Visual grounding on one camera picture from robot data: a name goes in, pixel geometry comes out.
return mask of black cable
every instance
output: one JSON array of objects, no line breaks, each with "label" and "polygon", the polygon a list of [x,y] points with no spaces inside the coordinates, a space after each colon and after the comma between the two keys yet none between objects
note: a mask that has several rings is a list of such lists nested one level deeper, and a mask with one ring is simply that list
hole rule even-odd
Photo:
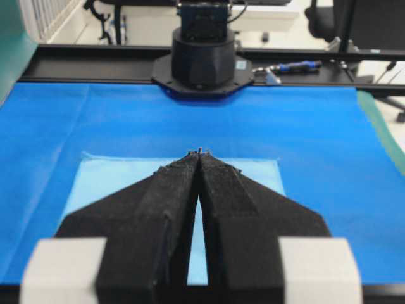
[{"label": "black cable", "polygon": [[249,5],[248,5],[248,3],[247,3],[245,0],[243,1],[243,3],[245,4],[245,6],[243,7],[242,11],[241,11],[236,17],[234,17],[234,18],[232,18],[232,19],[229,19],[229,20],[227,21],[227,23],[231,23],[231,22],[234,22],[235,20],[238,20],[238,19],[245,13],[245,11],[246,11],[246,9],[247,9],[247,7],[248,7]]},{"label": "black cable", "polygon": [[394,79],[397,78],[397,76],[398,76],[399,74],[401,74],[403,70],[404,70],[403,68],[400,69],[400,70],[388,81],[388,84],[391,84],[391,82],[393,82]]},{"label": "black cable", "polygon": [[350,71],[349,67],[347,66],[347,63],[345,61],[340,62],[340,67],[346,72],[346,75],[349,77],[351,82],[354,82],[354,75],[352,71]]},{"label": "black cable", "polygon": [[388,73],[389,71],[391,71],[393,68],[395,68],[395,66],[397,65],[396,61],[391,61],[389,63],[389,65],[387,65],[387,67],[385,68],[385,71],[383,72],[383,74],[381,74],[381,76],[379,76],[379,78],[377,79],[377,81],[375,82],[376,84],[380,82],[380,80],[382,79],[382,77],[385,76],[386,73]]}]

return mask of office chair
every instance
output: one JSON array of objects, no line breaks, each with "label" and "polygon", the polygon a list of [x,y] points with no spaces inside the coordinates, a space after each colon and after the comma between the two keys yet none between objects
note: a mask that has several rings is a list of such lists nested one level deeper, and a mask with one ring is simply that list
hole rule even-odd
[{"label": "office chair", "polygon": [[338,36],[340,19],[344,13],[345,0],[333,0],[331,7],[318,7],[316,0],[305,10],[309,20],[309,32],[315,38],[331,42]]}]

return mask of chair leg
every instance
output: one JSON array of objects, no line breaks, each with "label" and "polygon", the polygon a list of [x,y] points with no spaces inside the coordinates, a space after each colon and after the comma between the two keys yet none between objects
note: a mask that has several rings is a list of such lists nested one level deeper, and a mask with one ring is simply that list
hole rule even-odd
[{"label": "chair leg", "polygon": [[117,45],[122,44],[121,38],[121,5],[116,5],[114,7],[114,26],[115,26],[115,38]]}]

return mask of light blue paper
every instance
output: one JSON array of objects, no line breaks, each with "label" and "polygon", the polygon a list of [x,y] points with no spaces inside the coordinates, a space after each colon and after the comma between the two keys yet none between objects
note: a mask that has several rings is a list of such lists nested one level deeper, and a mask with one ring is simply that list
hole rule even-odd
[{"label": "light blue paper", "polygon": [[[63,218],[101,198],[141,181],[173,158],[108,158],[85,154],[76,174]],[[222,159],[241,169],[243,174],[260,184],[285,195],[276,160]],[[196,219],[191,244],[189,285],[207,285],[203,216],[197,203]]]}]

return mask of chair wheel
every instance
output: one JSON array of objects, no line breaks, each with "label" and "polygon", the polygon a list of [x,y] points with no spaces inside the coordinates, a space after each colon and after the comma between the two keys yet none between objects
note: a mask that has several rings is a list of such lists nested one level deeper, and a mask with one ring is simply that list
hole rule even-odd
[{"label": "chair wheel", "polygon": [[405,122],[405,111],[404,111],[404,112],[400,112],[400,114],[398,114],[397,122],[402,122],[402,123]]}]

